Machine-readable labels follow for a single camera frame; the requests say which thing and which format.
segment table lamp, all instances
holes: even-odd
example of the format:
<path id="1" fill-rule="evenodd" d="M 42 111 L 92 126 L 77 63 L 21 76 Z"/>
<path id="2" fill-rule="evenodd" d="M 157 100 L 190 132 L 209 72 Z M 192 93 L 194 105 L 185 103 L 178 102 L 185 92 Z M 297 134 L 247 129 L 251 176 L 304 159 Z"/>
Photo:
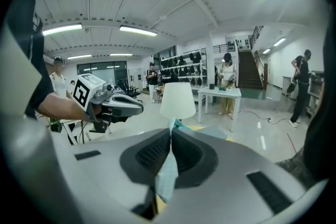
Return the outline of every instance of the table lamp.
<path id="1" fill-rule="evenodd" d="M 193 92 L 188 82 L 170 82 L 164 87 L 160 113 L 168 119 L 187 119 L 196 113 Z"/>

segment chair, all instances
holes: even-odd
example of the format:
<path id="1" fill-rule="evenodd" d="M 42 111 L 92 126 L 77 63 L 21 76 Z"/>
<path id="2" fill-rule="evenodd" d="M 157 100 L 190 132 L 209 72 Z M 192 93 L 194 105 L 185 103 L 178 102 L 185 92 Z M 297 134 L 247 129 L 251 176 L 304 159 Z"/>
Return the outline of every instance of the chair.
<path id="1" fill-rule="evenodd" d="M 125 92 L 126 95 L 128 95 L 129 97 L 132 97 L 134 99 L 137 99 L 137 96 L 141 94 L 141 93 L 136 91 L 138 88 L 136 88 L 134 86 L 129 87 L 126 81 L 120 80 L 118 82 L 118 86 L 120 87 L 121 90 L 123 90 Z"/>

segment ceiling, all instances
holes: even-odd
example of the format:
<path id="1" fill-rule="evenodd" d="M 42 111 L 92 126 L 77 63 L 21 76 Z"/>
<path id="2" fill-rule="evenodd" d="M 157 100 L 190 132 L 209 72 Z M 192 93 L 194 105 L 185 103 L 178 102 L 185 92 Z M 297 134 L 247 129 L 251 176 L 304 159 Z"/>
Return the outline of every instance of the ceiling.
<path id="1" fill-rule="evenodd" d="M 45 54 L 77 56 L 130 52 L 149 56 L 167 47 L 214 33 L 255 25 L 304 25 L 310 0 L 36 0 L 44 29 L 79 22 L 83 29 L 45 38 Z M 156 37 L 119 31 L 130 25 Z"/>

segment shiny floor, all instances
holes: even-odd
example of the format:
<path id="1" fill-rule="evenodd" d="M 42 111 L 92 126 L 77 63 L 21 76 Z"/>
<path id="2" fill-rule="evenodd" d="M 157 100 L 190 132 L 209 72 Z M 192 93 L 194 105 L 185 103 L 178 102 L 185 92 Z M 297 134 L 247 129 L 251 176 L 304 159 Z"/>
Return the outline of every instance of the shiny floor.
<path id="1" fill-rule="evenodd" d="M 144 112 L 129 118 L 124 123 L 111 124 L 111 134 L 90 133 L 93 141 L 122 138 L 137 135 L 141 132 L 167 127 L 168 119 L 160 114 L 160 104 L 151 103 L 149 96 L 142 94 Z M 292 157 L 304 143 L 310 119 L 303 115 L 297 128 L 288 124 L 294 102 L 282 97 L 280 101 L 252 100 L 242 98 L 237 124 L 230 131 L 232 120 L 227 116 L 218 115 L 219 105 L 209 105 L 208 114 L 202 109 L 202 123 L 197 122 L 198 112 L 191 118 L 183 120 L 189 126 L 217 126 L 231 141 L 246 145 L 273 162 Z M 88 124 L 86 131 L 92 128 Z"/>
<path id="2" fill-rule="evenodd" d="M 240 89 L 240 91 L 243 98 L 258 100 L 272 99 L 276 101 L 280 101 L 281 99 L 281 89 L 270 84 L 267 85 L 266 91 L 255 89 Z"/>

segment black rubber pad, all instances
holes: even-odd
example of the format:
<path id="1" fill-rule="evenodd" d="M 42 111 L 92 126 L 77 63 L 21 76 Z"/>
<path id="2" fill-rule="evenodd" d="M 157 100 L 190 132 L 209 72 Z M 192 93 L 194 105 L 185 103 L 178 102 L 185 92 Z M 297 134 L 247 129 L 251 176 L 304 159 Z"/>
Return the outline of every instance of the black rubber pad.
<path id="1" fill-rule="evenodd" d="M 75 154 L 75 158 L 80 161 L 81 159 L 87 159 L 87 158 L 91 158 L 97 155 L 100 155 L 101 153 L 99 151 L 87 151 L 84 153 L 79 153 L 79 154 Z"/>
<path id="2" fill-rule="evenodd" d="M 274 214 L 283 211 L 292 204 L 288 197 L 263 172 L 248 174 L 247 178 Z"/>

